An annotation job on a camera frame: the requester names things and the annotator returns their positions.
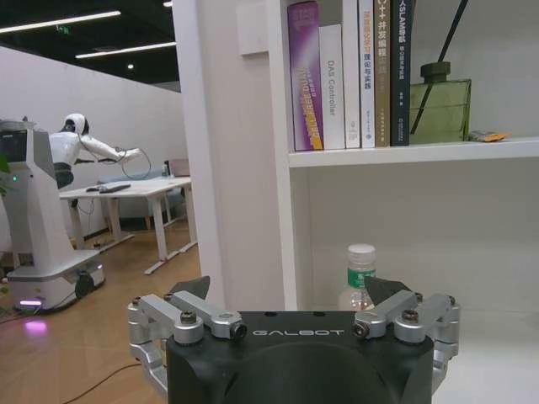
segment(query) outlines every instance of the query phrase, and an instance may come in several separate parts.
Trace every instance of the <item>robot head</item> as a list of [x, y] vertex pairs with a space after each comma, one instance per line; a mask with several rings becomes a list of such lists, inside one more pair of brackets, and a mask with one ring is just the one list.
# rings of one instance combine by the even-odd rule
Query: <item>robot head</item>
[[90, 124], [82, 114], [69, 114], [61, 131], [87, 135], [90, 131]]

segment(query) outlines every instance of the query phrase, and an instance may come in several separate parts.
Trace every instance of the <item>purple light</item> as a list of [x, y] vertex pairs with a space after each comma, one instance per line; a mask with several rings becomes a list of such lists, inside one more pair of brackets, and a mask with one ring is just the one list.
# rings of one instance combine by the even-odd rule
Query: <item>purple light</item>
[[21, 306], [41, 306], [41, 300], [21, 300], [19, 302]]
[[32, 322], [26, 322], [24, 328], [30, 335], [43, 335], [47, 333], [47, 325], [45, 322], [35, 320]]

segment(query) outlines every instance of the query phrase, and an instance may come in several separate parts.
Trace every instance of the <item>bottle label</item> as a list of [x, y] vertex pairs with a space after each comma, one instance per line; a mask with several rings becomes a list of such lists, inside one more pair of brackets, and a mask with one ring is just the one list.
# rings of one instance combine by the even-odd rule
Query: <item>bottle label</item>
[[365, 277], [375, 277], [376, 270], [372, 269], [370, 271], [358, 272], [353, 269], [348, 268], [348, 284], [356, 289], [365, 288]]

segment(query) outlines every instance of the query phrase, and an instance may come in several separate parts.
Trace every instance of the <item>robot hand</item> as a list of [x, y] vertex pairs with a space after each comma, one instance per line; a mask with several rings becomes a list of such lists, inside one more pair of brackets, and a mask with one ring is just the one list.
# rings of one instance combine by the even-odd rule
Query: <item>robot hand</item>
[[130, 162], [131, 160], [139, 157], [142, 154], [141, 149], [138, 149], [138, 148], [130, 149], [126, 151], [119, 151], [119, 153], [120, 153], [120, 160], [118, 160], [118, 163], [121, 165], [124, 165], [127, 162]]

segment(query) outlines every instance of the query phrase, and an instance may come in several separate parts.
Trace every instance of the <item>white book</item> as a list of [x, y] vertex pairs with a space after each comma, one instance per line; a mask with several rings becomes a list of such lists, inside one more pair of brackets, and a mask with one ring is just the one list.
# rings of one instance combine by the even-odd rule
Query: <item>white book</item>
[[343, 46], [340, 24], [320, 27], [323, 148], [344, 149]]
[[358, 0], [343, 0], [344, 124], [346, 148], [360, 147]]
[[361, 147], [375, 145], [374, 111], [374, 9], [372, 0], [358, 0], [360, 31]]

